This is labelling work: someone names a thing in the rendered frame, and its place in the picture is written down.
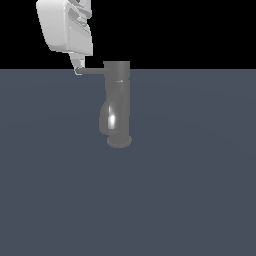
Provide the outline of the grey faucet handle with lever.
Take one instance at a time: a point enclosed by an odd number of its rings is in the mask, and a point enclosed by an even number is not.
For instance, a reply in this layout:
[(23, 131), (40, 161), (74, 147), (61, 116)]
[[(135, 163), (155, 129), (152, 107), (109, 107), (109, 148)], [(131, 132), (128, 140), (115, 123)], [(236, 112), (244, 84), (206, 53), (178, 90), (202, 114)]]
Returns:
[(103, 68), (76, 68), (76, 74), (103, 74), (108, 81), (126, 81), (130, 78), (129, 61), (104, 61)]

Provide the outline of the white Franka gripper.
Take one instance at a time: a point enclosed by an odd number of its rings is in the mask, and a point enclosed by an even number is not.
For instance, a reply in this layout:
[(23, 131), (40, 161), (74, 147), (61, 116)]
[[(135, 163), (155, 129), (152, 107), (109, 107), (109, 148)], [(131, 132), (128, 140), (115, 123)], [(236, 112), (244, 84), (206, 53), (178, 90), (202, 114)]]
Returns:
[(84, 68), (84, 55), (93, 55), (91, 0), (38, 0), (36, 9), (50, 50), (70, 53), (73, 68)]

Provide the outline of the grey faucet body with spout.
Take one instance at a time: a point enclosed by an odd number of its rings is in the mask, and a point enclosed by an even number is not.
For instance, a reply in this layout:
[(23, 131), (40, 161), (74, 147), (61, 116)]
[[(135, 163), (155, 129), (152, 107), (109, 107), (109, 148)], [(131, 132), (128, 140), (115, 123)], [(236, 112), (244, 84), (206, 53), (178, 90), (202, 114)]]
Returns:
[(125, 148), (131, 144), (129, 135), (130, 81), (106, 81), (106, 100), (100, 109), (99, 130), (108, 136), (107, 144)]

